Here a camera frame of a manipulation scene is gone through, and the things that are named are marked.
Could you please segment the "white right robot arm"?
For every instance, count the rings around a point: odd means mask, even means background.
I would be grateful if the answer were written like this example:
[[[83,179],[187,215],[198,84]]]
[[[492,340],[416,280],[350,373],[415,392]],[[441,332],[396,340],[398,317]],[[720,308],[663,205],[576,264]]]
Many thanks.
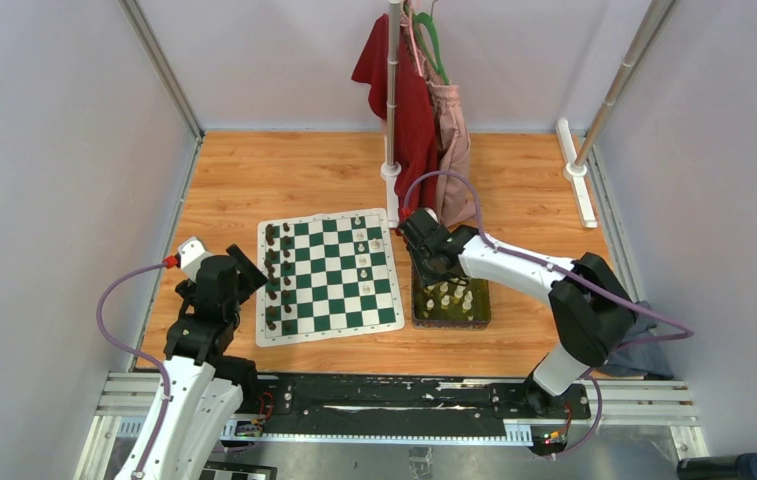
[[[634,303],[596,254],[553,257],[499,243],[471,226],[449,230],[425,208],[410,213],[399,230],[422,284],[480,279],[550,308],[558,340],[515,398],[538,417],[561,409],[571,385],[603,365],[636,323]]]

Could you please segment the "green white chess board mat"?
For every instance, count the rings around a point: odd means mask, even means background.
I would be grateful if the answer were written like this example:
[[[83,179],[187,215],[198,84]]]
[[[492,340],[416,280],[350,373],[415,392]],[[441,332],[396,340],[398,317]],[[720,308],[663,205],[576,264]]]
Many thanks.
[[[363,219],[353,224],[355,216]],[[366,230],[357,241],[355,231]],[[370,242],[380,239],[378,251]],[[267,220],[257,227],[259,347],[393,332],[405,326],[392,233],[383,208]],[[367,251],[357,252],[365,243]],[[368,256],[360,266],[358,258]]]

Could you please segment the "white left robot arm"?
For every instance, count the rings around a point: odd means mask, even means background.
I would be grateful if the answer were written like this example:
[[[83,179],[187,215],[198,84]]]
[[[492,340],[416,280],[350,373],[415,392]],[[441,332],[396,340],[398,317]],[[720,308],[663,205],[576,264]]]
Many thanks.
[[[154,399],[119,479],[199,479],[223,428],[235,412],[260,400],[254,362],[226,355],[241,306],[267,282],[235,245],[213,254],[191,237],[161,267],[185,275],[182,299],[167,331]]]

